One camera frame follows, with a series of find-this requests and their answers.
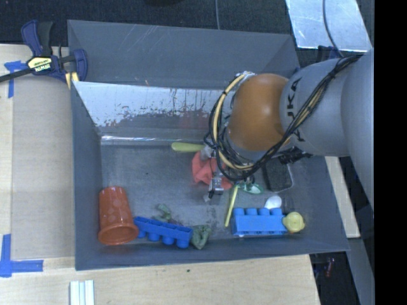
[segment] blue toy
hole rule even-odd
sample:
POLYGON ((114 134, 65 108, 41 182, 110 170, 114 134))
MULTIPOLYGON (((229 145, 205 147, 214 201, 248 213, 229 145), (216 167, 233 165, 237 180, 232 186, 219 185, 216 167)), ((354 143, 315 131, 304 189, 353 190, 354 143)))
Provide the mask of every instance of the blue toy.
POLYGON ((235 236, 283 235, 287 228, 283 225, 281 208, 234 208, 231 218, 231 232, 235 236))
POLYGON ((187 248, 193 234, 192 228, 173 225, 155 219, 135 217, 133 222, 140 231, 138 238, 143 238, 148 234, 150 241, 158 241, 162 237, 164 244, 172 245, 176 241, 176 245, 179 248, 187 248))

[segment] blue tape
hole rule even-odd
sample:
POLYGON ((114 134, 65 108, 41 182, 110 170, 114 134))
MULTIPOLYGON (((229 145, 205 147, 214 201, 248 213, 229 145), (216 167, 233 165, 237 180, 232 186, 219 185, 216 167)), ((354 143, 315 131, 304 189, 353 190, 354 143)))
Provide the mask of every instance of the blue tape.
POLYGON ((44 260, 12 261, 10 259, 11 234, 3 235, 0 258, 0 277, 9 278, 13 273, 42 272, 44 260))
MULTIPOLYGON (((10 73, 28 68, 27 65, 21 61, 6 62, 4 66, 7 68, 7 70, 10 71, 10 73)), ((14 79, 11 79, 8 83, 8 98, 12 98, 13 96, 14 96, 14 79)))

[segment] wooden table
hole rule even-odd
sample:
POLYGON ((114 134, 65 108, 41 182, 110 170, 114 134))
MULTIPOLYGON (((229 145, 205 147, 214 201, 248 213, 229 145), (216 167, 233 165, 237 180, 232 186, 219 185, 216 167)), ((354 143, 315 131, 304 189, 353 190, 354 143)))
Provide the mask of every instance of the wooden table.
MULTIPOLYGON (((31 51, 24 45, 0 44, 0 75, 8 73, 3 67, 5 62, 21 60, 26 61, 31 57, 31 51)), ((52 78, 29 78, 15 80, 15 93, 23 92, 23 85, 29 85, 30 89, 43 89, 44 85, 62 85, 52 78)), ((46 104, 47 97, 42 96, 46 104)), ((12 231, 18 231, 18 225, 25 224, 25 240, 18 241, 19 245, 27 245, 30 250, 39 250, 38 254, 47 249, 51 254, 44 259, 44 271, 41 273, 15 273, 11 278, 0 278, 0 304, 69 304, 69 283, 74 280, 93 280, 95 287, 96 304, 320 304, 317 286, 308 255, 274 257, 269 259, 255 259, 244 261, 213 262, 202 264, 182 264, 168 266, 150 266, 126 269, 103 269, 94 271, 75 271, 74 247, 72 241, 58 240, 55 230, 61 227, 55 225, 61 217, 71 220, 66 236, 73 234, 73 207, 66 207, 64 193, 50 192, 50 189, 38 185, 29 177, 30 175, 44 177, 44 184, 58 182, 61 175, 59 172, 49 171, 50 163, 57 161, 61 152, 69 155, 71 141, 60 141, 53 147, 40 149, 36 144, 38 137, 32 136, 32 143, 26 138, 25 143, 14 144, 13 139, 21 141, 19 131, 13 134, 13 98, 8 98, 8 83, 0 84, 0 237, 12 231), (13 155, 31 155, 27 162, 32 166, 22 166, 18 175, 26 175, 27 190, 32 187, 31 203, 22 203, 21 200, 13 200, 12 196, 18 195, 24 183, 19 182, 16 186, 13 181, 13 155), (44 198, 52 200, 53 206, 43 210, 44 222, 35 221, 36 200, 44 198), (17 220, 22 214, 33 214, 32 218, 17 220), (35 237, 36 229, 46 224, 48 228, 35 237)), ((44 121, 45 109, 27 106, 27 114, 36 121, 44 121)), ((58 107, 51 108, 51 112, 58 113, 58 107)), ((47 132, 55 139, 60 139, 60 132, 47 132)), ((338 206, 343 218, 347 236, 359 237, 359 230, 355 221, 352 205, 350 204, 345 181, 343 179, 337 158, 326 158, 329 174, 331 175, 338 206)), ((71 164, 66 163, 67 173, 71 170, 71 164)))

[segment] bin floor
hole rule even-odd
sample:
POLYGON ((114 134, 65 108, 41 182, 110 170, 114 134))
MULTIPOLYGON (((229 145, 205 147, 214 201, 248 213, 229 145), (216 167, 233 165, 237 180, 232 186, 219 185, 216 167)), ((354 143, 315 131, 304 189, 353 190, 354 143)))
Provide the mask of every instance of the bin floor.
MULTIPOLYGON (((211 239, 233 238, 230 227, 224 226, 230 191, 204 201, 208 185, 193 180, 193 152, 174 152, 170 145, 102 146, 101 152, 104 186, 126 190, 134 217, 160 216, 162 212, 157 207, 165 204, 176 222, 184 226, 207 224, 212 229, 211 239)), ((256 182, 266 189, 261 173, 256 174, 256 182)), ((275 193, 239 190, 235 207, 261 208, 271 194, 275 193)))

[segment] yellow stick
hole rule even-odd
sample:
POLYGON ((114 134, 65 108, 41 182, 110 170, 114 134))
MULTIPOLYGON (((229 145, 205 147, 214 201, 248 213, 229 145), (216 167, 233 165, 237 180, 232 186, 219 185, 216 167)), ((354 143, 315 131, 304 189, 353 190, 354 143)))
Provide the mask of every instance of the yellow stick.
POLYGON ((225 227, 228 227, 228 226, 229 226, 231 211, 233 210, 233 206, 234 206, 234 204, 235 204, 238 187, 239 187, 238 184, 235 184, 235 186, 233 187, 233 194, 232 194, 231 200, 230 200, 230 205, 229 205, 229 209, 228 209, 228 215, 226 216, 226 220, 224 221, 224 226, 225 226, 225 227))

